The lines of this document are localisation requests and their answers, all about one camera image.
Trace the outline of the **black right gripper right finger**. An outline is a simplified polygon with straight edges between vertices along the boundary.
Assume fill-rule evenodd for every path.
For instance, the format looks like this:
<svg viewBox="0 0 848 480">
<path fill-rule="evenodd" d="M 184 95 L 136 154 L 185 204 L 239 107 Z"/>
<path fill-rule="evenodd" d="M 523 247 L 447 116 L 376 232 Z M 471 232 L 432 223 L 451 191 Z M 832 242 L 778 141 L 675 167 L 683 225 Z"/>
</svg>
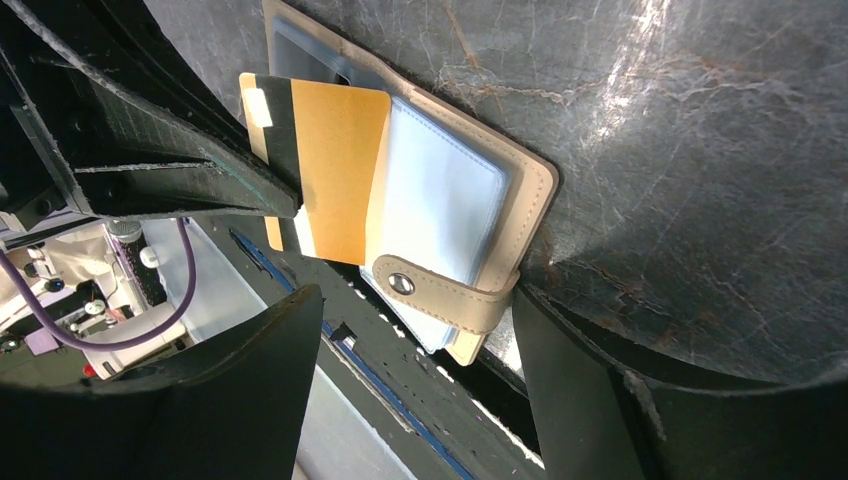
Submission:
<svg viewBox="0 0 848 480">
<path fill-rule="evenodd" d="M 843 479 L 847 378 L 795 385 L 657 353 L 528 286 L 513 324 L 551 479 Z"/>
</svg>

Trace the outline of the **gold striped credit card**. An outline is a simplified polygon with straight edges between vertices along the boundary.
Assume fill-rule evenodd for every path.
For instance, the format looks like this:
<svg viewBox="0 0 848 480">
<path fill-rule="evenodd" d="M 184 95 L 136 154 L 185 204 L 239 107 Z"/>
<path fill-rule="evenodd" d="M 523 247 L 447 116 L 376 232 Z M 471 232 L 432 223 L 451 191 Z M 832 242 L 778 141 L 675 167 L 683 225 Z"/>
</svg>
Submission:
<svg viewBox="0 0 848 480">
<path fill-rule="evenodd" d="M 244 72 L 239 88 L 252 152 L 296 184 L 295 236 L 266 218 L 272 248 L 362 266 L 372 182 L 391 99 L 379 90 Z"/>
</svg>

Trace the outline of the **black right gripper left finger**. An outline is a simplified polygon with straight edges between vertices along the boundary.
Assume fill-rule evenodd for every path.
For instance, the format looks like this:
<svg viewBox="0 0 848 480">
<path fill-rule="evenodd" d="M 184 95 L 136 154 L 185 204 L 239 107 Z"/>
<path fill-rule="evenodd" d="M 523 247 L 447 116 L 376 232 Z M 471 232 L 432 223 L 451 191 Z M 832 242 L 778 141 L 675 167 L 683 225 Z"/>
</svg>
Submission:
<svg viewBox="0 0 848 480">
<path fill-rule="evenodd" d="M 1 388 L 5 479 L 288 479 L 321 337 L 314 284 L 112 381 Z"/>
</svg>

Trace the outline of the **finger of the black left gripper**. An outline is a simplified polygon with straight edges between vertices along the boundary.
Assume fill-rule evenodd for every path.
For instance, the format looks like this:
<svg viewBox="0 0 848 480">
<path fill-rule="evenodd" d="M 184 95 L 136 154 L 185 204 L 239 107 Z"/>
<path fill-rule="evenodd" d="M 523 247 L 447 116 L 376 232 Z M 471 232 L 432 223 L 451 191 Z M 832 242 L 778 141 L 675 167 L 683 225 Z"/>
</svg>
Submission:
<svg viewBox="0 0 848 480">
<path fill-rule="evenodd" d="M 2 3 L 4 221 L 290 217 L 299 203 L 143 2 Z"/>
</svg>

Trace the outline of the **single black credit card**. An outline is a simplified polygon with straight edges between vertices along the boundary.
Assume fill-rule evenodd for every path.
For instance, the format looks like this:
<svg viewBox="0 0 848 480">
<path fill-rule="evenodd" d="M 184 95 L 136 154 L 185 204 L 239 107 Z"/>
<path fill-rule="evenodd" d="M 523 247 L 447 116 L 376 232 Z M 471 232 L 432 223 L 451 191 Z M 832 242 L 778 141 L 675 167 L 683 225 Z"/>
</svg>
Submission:
<svg viewBox="0 0 848 480">
<path fill-rule="evenodd" d="M 274 18 L 270 34 L 272 76 L 388 90 L 386 82 L 376 73 L 334 51 L 290 20 Z"/>
</svg>

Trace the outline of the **beige leather card holder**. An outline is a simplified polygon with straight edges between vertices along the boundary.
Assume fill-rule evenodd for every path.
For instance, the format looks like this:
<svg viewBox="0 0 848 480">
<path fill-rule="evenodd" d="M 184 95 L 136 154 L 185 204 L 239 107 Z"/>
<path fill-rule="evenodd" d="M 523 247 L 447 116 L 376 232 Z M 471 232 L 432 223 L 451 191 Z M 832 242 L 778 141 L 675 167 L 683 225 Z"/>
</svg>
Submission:
<svg viewBox="0 0 848 480">
<path fill-rule="evenodd" d="M 386 82 L 388 152 L 360 272 L 426 351 L 471 364 L 510 306 L 555 168 L 294 7 L 267 1 L 263 12 L 268 47 L 272 20 L 290 20 Z"/>
</svg>

